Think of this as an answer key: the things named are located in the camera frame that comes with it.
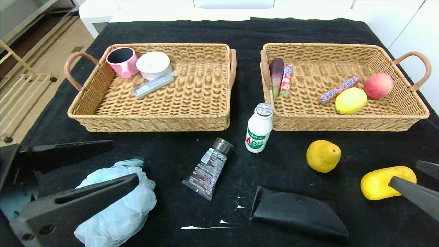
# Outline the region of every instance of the table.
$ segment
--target table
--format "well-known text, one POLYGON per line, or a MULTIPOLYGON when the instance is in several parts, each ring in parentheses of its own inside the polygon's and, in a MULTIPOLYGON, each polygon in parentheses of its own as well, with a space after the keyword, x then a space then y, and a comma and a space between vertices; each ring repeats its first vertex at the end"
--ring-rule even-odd
MULTIPOLYGON (((321 42, 384 47, 365 23, 347 19, 109 23, 87 52, 100 58, 111 44, 160 42, 226 43, 237 50, 230 127, 206 133, 90 133, 67 117, 77 91, 65 80, 23 144, 112 139, 115 146, 40 176, 40 197, 72 189, 90 172, 116 161, 140 158, 145 160, 148 177, 157 183, 158 201, 146 225, 125 246, 439 246, 439 222, 417 206, 402 196, 368 201, 360 190, 361 178, 369 171, 395 165, 413 168, 418 159, 439 163, 439 118, 431 108, 428 119, 406 132, 274 131, 263 152, 253 154, 244 146, 247 121, 264 99, 259 71, 262 46, 268 42, 321 42), (216 137, 226 139, 235 149, 209 202, 181 182, 216 137), (317 139, 329 140, 342 150, 338 166, 330 173, 317 173, 306 164, 306 149, 317 139), (310 237, 250 222, 250 207, 259 185, 333 200, 349 239, 310 237), (221 220, 230 224, 220 224, 221 220), (235 228, 181 229, 191 225, 235 228)), ((83 83, 93 67, 82 58, 72 75, 83 83)), ((420 185, 439 190, 437 181, 414 171, 420 185)))

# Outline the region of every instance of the wicker basket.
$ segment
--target wicker basket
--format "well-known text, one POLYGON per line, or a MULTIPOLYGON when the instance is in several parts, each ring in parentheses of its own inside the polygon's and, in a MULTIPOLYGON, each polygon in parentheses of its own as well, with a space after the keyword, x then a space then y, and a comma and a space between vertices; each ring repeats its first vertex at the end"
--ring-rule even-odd
POLYGON ((100 61, 87 53, 72 54, 65 74, 79 90, 68 116, 91 132, 222 131, 230 125, 236 51, 226 44, 115 44, 100 61), (105 61, 118 47, 130 47, 138 57, 165 52, 178 74, 169 85, 137 99, 131 90, 146 81, 142 75, 123 78, 105 61), (70 74, 78 56, 96 64, 83 87, 70 74))
POLYGON ((429 111, 416 90, 431 74, 429 60, 419 52, 410 52, 392 61, 381 47, 362 44, 265 44, 261 51, 261 75, 265 102, 273 106, 276 131, 406 131, 429 111), (411 86, 396 64, 410 55, 418 56, 426 67, 425 76, 411 86), (268 62, 281 58, 293 65, 290 95, 279 94, 273 100, 268 62), (387 97, 368 99, 354 115, 335 111, 335 100, 317 103, 325 91, 344 80, 360 76, 356 87, 364 88, 367 78, 387 73, 395 86, 387 97))

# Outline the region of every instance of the green label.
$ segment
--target green label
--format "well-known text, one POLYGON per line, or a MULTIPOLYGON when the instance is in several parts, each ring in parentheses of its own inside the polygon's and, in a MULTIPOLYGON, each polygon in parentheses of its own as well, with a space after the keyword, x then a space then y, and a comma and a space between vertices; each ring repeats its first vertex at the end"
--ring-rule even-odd
POLYGON ((247 131, 248 131, 248 134, 250 135, 250 137, 251 138, 253 138, 253 139, 255 139, 255 140, 263 140, 263 139, 265 139, 265 135, 256 135, 256 134, 253 134, 251 131, 250 131, 250 129, 247 129, 247 131))
POLYGON ((253 134, 249 129, 247 129, 247 137, 245 138, 245 143, 253 148, 253 149, 259 149, 262 146, 264 146, 264 142, 266 141, 265 137, 266 135, 256 135, 253 134))

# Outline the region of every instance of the eggplant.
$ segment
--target eggplant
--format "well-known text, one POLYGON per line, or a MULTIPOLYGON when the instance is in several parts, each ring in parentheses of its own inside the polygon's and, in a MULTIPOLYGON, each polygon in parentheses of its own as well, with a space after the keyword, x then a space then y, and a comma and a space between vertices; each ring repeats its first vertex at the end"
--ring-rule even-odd
POLYGON ((271 84, 273 85, 273 99, 276 99, 281 86, 282 75, 284 74, 284 61, 275 58, 270 63, 271 84))

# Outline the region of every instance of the white plastic bottle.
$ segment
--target white plastic bottle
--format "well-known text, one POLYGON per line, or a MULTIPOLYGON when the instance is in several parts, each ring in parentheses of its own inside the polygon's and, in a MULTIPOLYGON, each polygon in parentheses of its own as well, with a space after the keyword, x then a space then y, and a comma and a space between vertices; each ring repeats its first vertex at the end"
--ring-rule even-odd
POLYGON ((273 108, 268 103, 259 103, 255 114, 248 120, 245 147, 252 153, 264 150, 273 129, 273 108))

